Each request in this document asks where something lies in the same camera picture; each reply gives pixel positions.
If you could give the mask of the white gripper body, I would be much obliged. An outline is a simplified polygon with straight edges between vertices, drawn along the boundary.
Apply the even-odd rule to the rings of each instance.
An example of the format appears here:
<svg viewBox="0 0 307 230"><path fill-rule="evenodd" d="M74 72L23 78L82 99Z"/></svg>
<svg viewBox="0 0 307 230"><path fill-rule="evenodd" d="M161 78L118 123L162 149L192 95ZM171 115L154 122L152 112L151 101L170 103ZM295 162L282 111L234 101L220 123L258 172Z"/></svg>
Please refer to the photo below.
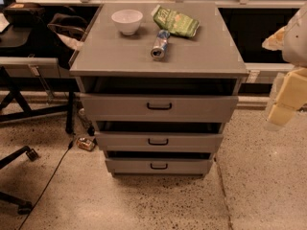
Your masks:
<svg viewBox="0 0 307 230"><path fill-rule="evenodd" d="M307 103L307 69L296 68L283 80L277 95L277 104L290 110L299 110Z"/></svg>

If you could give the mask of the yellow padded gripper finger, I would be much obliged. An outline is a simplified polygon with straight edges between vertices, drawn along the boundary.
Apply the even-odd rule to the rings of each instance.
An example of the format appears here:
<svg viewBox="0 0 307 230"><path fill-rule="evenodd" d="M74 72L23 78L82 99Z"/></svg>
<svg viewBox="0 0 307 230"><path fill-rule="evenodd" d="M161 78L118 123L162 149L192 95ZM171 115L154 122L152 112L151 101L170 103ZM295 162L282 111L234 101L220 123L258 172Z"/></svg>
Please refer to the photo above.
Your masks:
<svg viewBox="0 0 307 230"><path fill-rule="evenodd" d="M274 104L265 122L265 128L270 131L278 131L283 128L295 116L295 110Z"/></svg>

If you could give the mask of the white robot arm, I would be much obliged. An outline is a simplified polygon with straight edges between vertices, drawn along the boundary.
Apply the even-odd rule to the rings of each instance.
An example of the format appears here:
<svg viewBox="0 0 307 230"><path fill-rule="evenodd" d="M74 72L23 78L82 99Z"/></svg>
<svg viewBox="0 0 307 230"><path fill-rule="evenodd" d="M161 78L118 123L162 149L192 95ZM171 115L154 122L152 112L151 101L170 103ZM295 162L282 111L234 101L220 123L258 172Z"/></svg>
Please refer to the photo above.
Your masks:
<svg viewBox="0 0 307 230"><path fill-rule="evenodd" d="M307 5L286 26L266 38L262 47L280 50L283 59L294 67L276 76L266 107L265 128L278 131L307 103Z"/></svg>

